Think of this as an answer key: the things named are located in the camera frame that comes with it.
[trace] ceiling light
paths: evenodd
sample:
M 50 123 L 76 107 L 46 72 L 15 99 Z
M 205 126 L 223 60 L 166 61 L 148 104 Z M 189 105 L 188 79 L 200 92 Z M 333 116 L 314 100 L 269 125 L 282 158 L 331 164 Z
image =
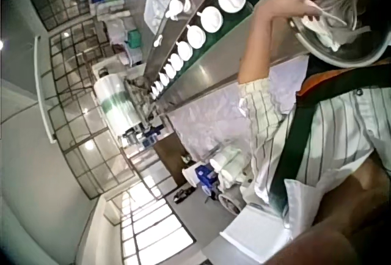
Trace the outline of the ceiling light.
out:
M 84 146 L 86 146 L 87 150 L 92 150 L 93 149 L 93 142 L 91 140 L 87 141 Z

